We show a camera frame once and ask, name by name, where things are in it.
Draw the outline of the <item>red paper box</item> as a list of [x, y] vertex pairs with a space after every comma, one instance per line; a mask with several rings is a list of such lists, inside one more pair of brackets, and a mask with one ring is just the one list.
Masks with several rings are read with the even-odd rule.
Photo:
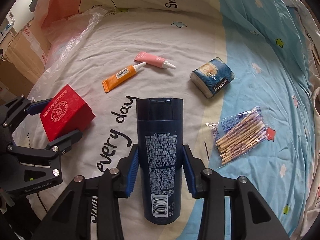
[[94, 118], [89, 105], [70, 85], [65, 85], [40, 113], [49, 141], [76, 129], [84, 131]]

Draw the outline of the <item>dark blue shampoo bottle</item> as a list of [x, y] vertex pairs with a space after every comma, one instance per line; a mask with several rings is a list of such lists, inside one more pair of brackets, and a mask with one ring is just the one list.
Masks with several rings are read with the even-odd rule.
[[140, 99], [136, 113], [144, 217], [167, 225], [181, 213], [183, 100]]

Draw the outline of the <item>pink sunscreen tube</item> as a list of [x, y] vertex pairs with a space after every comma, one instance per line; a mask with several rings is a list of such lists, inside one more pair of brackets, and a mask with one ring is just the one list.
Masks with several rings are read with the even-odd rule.
[[144, 51], [141, 51], [140, 53], [138, 53], [134, 61], [145, 62], [146, 64], [149, 64], [158, 68], [162, 68], [162, 69], [164, 68], [176, 69], [176, 66], [170, 63], [167, 59], [144, 52]]

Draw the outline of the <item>brown cardboard box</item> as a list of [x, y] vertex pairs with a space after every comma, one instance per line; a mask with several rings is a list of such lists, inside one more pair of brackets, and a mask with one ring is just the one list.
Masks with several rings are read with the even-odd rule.
[[27, 96], [44, 73], [51, 43], [31, 20], [1, 49], [1, 103]]

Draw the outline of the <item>bag of cotton swabs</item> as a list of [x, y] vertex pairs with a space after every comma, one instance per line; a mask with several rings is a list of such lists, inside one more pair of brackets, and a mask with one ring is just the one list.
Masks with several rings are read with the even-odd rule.
[[262, 142], [274, 141], [276, 135], [268, 123], [266, 109], [260, 105], [205, 125], [213, 139], [211, 152], [215, 169], [241, 158]]

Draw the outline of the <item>orange cream tube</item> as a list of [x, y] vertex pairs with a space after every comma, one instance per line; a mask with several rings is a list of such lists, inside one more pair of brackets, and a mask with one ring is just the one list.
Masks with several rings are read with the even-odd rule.
[[116, 74], [108, 77], [102, 82], [103, 89], [105, 93], [109, 93], [111, 90], [116, 88], [118, 85], [126, 81], [127, 79], [133, 77], [138, 73], [138, 71], [146, 65], [145, 62], [127, 66], [126, 68], [120, 70]]

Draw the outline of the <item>clear plastic bag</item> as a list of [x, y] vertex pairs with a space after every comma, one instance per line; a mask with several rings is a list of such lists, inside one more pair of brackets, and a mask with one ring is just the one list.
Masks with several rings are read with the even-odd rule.
[[44, 73], [31, 89], [28, 99], [37, 101], [51, 94], [54, 83], [107, 13], [108, 11], [102, 7], [94, 7], [53, 22], [44, 30], [52, 46]]

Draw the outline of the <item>pink blanket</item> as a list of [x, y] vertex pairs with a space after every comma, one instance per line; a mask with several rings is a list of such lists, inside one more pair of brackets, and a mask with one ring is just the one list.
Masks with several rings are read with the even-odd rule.
[[68, 18], [79, 12], [81, 0], [37, 0], [35, 21], [45, 29], [53, 22]]

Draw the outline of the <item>blue tissue pack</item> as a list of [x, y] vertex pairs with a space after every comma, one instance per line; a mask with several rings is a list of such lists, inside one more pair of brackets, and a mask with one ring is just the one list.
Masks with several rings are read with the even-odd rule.
[[192, 71], [190, 79], [210, 99], [234, 80], [234, 73], [224, 61], [216, 57]]

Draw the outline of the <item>cartoon print bed sheet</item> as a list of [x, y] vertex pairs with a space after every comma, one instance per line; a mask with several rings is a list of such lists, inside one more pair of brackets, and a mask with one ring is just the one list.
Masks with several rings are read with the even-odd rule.
[[[319, 214], [319, 31], [299, 0], [81, 0], [79, 12], [107, 10], [54, 83], [70, 85], [95, 119], [61, 160], [63, 183], [28, 197], [43, 218], [77, 174], [88, 178], [116, 166], [137, 141], [136, 100], [184, 101], [184, 142], [213, 167], [207, 122], [260, 105], [276, 131], [221, 175], [247, 176], [291, 239], [301, 239]], [[109, 93], [102, 82], [141, 51], [176, 69], [146, 64]], [[234, 80], [208, 99], [192, 71], [219, 57]]]

